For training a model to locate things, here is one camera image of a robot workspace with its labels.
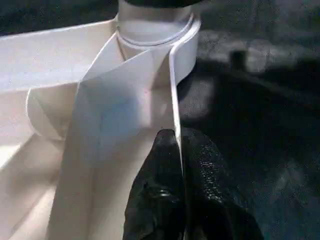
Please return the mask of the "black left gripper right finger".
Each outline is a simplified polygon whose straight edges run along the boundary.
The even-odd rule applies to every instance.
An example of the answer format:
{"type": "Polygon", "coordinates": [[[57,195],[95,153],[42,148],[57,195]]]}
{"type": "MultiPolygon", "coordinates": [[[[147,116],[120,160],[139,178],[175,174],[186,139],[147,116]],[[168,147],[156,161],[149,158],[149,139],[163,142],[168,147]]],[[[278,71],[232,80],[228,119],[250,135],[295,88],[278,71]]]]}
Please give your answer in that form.
{"type": "Polygon", "coordinates": [[[213,141],[198,130],[184,128],[181,149],[188,239],[262,240],[249,202],[213,141]]]}

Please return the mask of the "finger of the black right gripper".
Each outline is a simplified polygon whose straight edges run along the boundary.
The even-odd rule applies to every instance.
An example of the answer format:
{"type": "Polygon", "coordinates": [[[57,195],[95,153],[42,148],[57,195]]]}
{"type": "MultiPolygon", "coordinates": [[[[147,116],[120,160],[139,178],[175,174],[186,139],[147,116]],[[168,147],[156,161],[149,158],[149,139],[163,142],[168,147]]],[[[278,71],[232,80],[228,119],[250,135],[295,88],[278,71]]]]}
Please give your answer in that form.
{"type": "Polygon", "coordinates": [[[203,0],[125,0],[137,7],[147,8],[184,8],[200,3],[203,0]]]}

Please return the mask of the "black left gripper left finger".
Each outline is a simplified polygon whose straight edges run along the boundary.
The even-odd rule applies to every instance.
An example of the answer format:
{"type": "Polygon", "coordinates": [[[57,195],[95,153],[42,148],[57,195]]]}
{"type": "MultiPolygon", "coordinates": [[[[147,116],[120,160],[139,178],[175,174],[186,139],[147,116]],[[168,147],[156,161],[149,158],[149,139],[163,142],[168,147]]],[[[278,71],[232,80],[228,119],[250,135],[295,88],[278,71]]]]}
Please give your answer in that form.
{"type": "Polygon", "coordinates": [[[129,193],[125,240],[180,240],[186,223],[180,151],[172,129],[160,130],[129,193]]]}

